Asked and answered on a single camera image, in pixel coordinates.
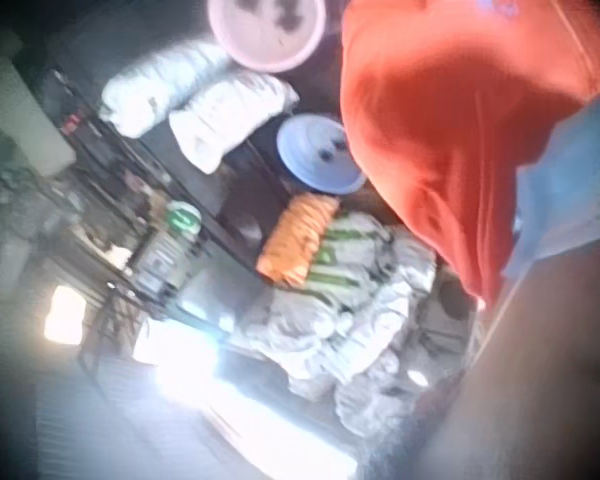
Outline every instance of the white sack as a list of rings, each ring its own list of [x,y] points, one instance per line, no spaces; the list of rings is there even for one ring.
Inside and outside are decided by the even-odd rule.
[[[291,86],[270,75],[240,70],[193,97],[169,115],[187,159],[206,174],[256,128],[298,101]]]
[[[99,116],[138,138],[231,65],[213,39],[185,40],[153,52],[113,77]]]

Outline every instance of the white plastic bag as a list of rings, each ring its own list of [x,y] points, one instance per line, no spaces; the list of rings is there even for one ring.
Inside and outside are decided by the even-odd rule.
[[[337,310],[326,297],[276,289],[266,325],[246,329],[253,348],[280,365],[291,377],[308,380],[323,370],[316,356],[333,335]]]
[[[138,138],[231,65],[213,39],[185,40],[151,53],[113,77],[99,116]]]
[[[211,174],[225,153],[297,101],[298,95],[287,83],[240,70],[193,97],[182,110],[171,113],[169,124],[184,156]]]
[[[377,270],[378,257],[390,240],[390,232],[371,215],[345,213],[329,225],[314,262],[322,265],[360,265]]]
[[[358,375],[335,392],[336,413],[347,430],[363,438],[396,427],[413,401],[385,395],[365,375]]]
[[[360,265],[313,265],[302,290],[326,295],[339,307],[356,310],[378,290],[378,283]]]

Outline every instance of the bundled plastic bags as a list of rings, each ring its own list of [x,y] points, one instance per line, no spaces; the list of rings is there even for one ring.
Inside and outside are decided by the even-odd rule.
[[[258,258],[258,272],[276,283],[302,285],[339,206],[338,199],[326,195],[305,193],[294,197]]]
[[[184,156],[211,174],[225,153],[298,99],[289,84],[275,77],[239,70],[171,113],[169,124]]]
[[[314,262],[320,265],[359,265],[369,270],[378,266],[390,232],[370,215],[345,213],[329,225]]]
[[[396,426],[413,407],[415,396],[387,393],[399,368],[398,357],[387,350],[365,374],[336,388],[336,413],[347,430],[363,438],[371,437]]]
[[[230,65],[230,57],[211,38],[175,43],[109,80],[99,116],[121,135],[138,138]]]

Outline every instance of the bright light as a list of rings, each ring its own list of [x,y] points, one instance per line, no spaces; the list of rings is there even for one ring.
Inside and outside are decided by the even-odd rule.
[[[213,383],[218,363],[216,343],[203,332],[173,320],[163,322],[158,331],[153,348],[160,390],[179,403],[200,407]]]
[[[79,345],[87,301],[73,288],[58,286],[44,324],[44,336],[52,342]]]
[[[121,248],[117,245],[112,245],[109,251],[105,253],[105,256],[114,267],[116,267],[118,270],[122,270],[129,261],[129,258],[131,258],[132,254],[133,252],[128,248]]]
[[[212,385],[210,409],[230,426],[231,441],[274,480],[347,480],[357,463],[347,453],[222,382]]]
[[[429,386],[429,380],[427,380],[427,377],[425,377],[422,372],[417,370],[409,370],[407,371],[407,375],[409,375],[409,378],[413,381],[413,383],[419,387],[424,388]]]

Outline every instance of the floor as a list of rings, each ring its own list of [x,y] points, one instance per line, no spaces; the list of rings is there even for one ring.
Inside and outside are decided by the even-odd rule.
[[[111,356],[97,383],[42,336],[55,277],[40,265],[0,304],[0,478],[264,479],[153,371]]]

